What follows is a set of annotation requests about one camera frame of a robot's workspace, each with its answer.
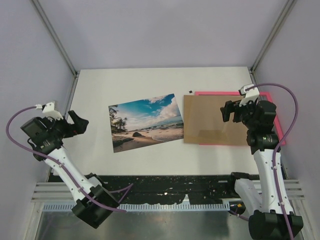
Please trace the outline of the brown frame backing board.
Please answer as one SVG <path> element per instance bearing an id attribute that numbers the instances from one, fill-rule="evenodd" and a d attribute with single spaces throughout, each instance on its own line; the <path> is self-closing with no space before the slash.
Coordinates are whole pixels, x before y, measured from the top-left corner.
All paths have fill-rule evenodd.
<path id="1" fill-rule="evenodd" d="M 186 144 L 247 146 L 247 128 L 234 123 L 233 115 L 223 122 L 220 108 L 227 101 L 238 101 L 236 95 L 184 95 L 183 123 Z"/>

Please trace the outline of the beach photo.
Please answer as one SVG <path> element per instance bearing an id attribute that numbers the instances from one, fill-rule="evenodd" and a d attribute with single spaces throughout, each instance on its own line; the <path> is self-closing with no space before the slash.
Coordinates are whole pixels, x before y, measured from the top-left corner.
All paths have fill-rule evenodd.
<path id="1" fill-rule="evenodd" d="M 184 138 L 184 122 L 173 93 L 108 107 L 113 152 Z"/>

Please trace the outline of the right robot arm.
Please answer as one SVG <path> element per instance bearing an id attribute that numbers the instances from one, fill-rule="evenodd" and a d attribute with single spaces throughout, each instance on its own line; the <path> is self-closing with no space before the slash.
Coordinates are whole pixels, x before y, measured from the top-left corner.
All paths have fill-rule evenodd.
<path id="1" fill-rule="evenodd" d="M 240 196 L 249 214 L 248 229 L 254 240 L 292 240 L 302 230 L 301 216 L 295 215 L 288 199 L 282 169 L 280 140 L 274 132 L 276 105 L 262 100 L 227 101 L 220 109 L 222 120 L 247 127 L 247 144 L 256 163 L 261 192 L 248 174 L 233 173 L 226 185 L 231 197 Z"/>

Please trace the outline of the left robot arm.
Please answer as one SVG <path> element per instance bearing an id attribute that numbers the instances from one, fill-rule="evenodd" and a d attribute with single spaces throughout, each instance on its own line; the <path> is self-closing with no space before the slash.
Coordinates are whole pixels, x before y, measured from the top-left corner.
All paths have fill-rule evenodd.
<path id="1" fill-rule="evenodd" d="M 43 110 L 43 117 L 34 117 L 21 126 L 31 140 L 32 153 L 54 169 L 68 187 L 75 206 L 72 212 L 93 228 L 98 228 L 119 203 L 102 180 L 93 173 L 84 175 L 71 161 L 63 139 L 84 134 L 89 121 L 69 111 L 73 123 L 56 110 Z"/>

